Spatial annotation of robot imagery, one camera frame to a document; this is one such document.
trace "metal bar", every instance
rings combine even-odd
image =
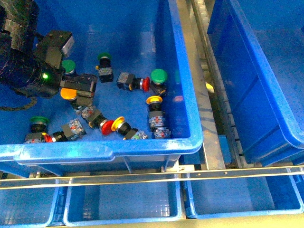
[[[242,163],[238,154],[238,147],[235,141],[235,136],[233,134],[233,130],[231,127],[231,123],[230,123],[230,118],[229,115],[227,113],[227,108],[225,105],[225,101],[224,101],[224,97],[223,97],[223,93],[221,91],[221,86],[220,86],[220,79],[221,79],[221,75],[219,72],[219,68],[217,67],[217,63],[216,60],[214,58],[213,55],[213,50],[209,41],[209,37],[207,35],[207,28],[208,28],[208,21],[209,21],[209,16],[207,13],[207,10],[202,7],[204,2],[201,0],[187,0],[187,1],[191,1],[192,3],[192,8],[193,8],[193,13],[196,19],[196,23],[197,23],[197,27],[199,30],[199,35],[201,38],[201,44],[203,46],[204,52],[205,52],[205,57],[207,60],[207,64],[209,67],[209,72],[211,77],[213,78],[214,84],[215,84],[215,91],[218,97],[218,101],[219,101],[219,105],[221,110],[223,110],[222,112],[222,117],[223,117],[223,122],[224,122],[224,130],[228,139],[228,143],[229,143],[229,147],[230,147],[230,151],[232,152],[232,157],[236,163],[236,166],[238,168],[242,168]],[[205,13],[201,13],[200,9],[205,9],[206,12]]]
[[[180,171],[167,173],[117,174],[76,177],[49,177],[0,180],[0,190],[72,187],[87,185],[151,183],[169,181],[198,181],[230,178],[286,176],[304,174],[302,166],[284,166],[231,170]]]
[[[180,12],[180,21],[184,34],[195,95],[199,106],[200,122],[204,131],[203,150],[200,150],[200,152],[203,153],[199,153],[201,164],[206,164],[208,170],[225,169],[204,73],[201,68],[200,58],[193,37],[187,4],[185,0],[177,0],[177,5]]]

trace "blue plastic bin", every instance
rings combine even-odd
[[[16,176],[28,178],[31,173],[50,173],[39,166],[24,166],[18,164],[14,157],[18,155],[18,152],[0,152],[0,171],[4,173],[10,173]]]
[[[179,182],[69,187],[67,226],[174,221],[181,217]]]
[[[216,0],[209,38],[246,161],[304,162],[304,2]]]
[[[42,115],[51,120],[49,133],[75,119],[69,102],[60,95],[38,99],[26,111],[0,112],[0,151],[18,152],[24,165],[47,165],[54,173],[160,168],[173,166],[181,154],[195,153],[202,145],[202,130],[188,64],[179,11],[175,0],[36,0],[40,7],[38,32],[68,30],[76,41],[69,59],[77,73],[97,74],[101,52],[112,55],[114,82],[98,82],[95,105],[108,119],[124,116],[135,128],[144,130],[148,140],[124,141],[118,133],[102,136],[81,118],[87,135],[77,142],[22,144],[29,120]],[[120,72],[147,77],[156,69],[168,72],[168,95],[163,102],[172,139],[154,140],[148,125],[149,93],[120,90]],[[1,86],[1,106],[28,102]]]
[[[292,176],[186,181],[189,218],[210,219],[302,213]]]
[[[62,190],[63,188],[0,190],[0,227],[41,228],[51,225],[56,218],[59,203],[62,204],[59,200]]]

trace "black plastic part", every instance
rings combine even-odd
[[[101,83],[105,82],[112,82],[114,80],[114,75],[113,75],[113,70],[111,66],[111,60],[108,58],[101,58],[99,60],[99,69],[98,69],[98,74],[99,74],[99,79]],[[103,69],[108,68],[109,69],[109,74],[103,73]]]
[[[117,79],[117,86],[120,89],[126,89],[129,91],[133,90],[133,80],[135,79],[134,74],[128,74],[127,77],[122,77],[125,73],[121,73]]]
[[[163,116],[164,116],[163,111],[153,111],[153,112],[149,112],[149,118],[157,117],[157,116],[163,117]]]
[[[155,84],[153,81],[150,83],[150,89],[156,96],[166,96],[167,87],[165,84]]]
[[[162,110],[162,106],[161,105],[162,104],[158,103],[158,102],[149,104],[149,110],[150,110],[150,112],[161,111]]]
[[[56,142],[67,142],[67,137],[64,132],[55,132],[51,135],[51,137],[55,138]]]
[[[134,88],[134,89],[140,89],[141,80],[142,80],[141,77],[139,77],[139,78],[134,78],[134,79],[133,79],[132,85],[133,85],[133,88]]]
[[[91,125],[94,127],[94,128],[98,128],[100,126],[100,124],[106,120],[106,118],[102,115],[102,114],[99,114],[92,122],[91,122]]]
[[[81,74],[79,76],[64,75],[60,87],[75,89],[77,95],[94,97],[96,90],[97,76],[91,74]]]
[[[52,30],[38,43],[34,55],[53,68],[60,69],[64,57],[62,48],[71,37],[71,32]]]
[[[73,133],[71,131],[71,129],[70,129],[69,124],[62,125],[61,128],[62,128],[62,130],[64,132],[64,135],[66,136],[66,138],[67,138],[68,141],[76,141],[77,139],[79,139],[79,137],[81,135],[85,135],[86,134],[85,131],[83,131],[81,134],[75,134],[75,133]]]
[[[106,120],[106,118],[98,109],[95,109],[94,112],[86,119],[92,128],[98,128],[104,120]]]
[[[128,123],[124,123],[119,129],[118,133],[126,136],[132,130],[131,126]]]
[[[125,136],[125,139],[129,140],[138,132],[138,129],[132,128]]]
[[[5,9],[2,6],[0,6],[0,30],[4,29],[5,18],[6,18]]]
[[[30,132],[32,133],[47,132],[47,126],[44,124],[34,123],[30,126]]]

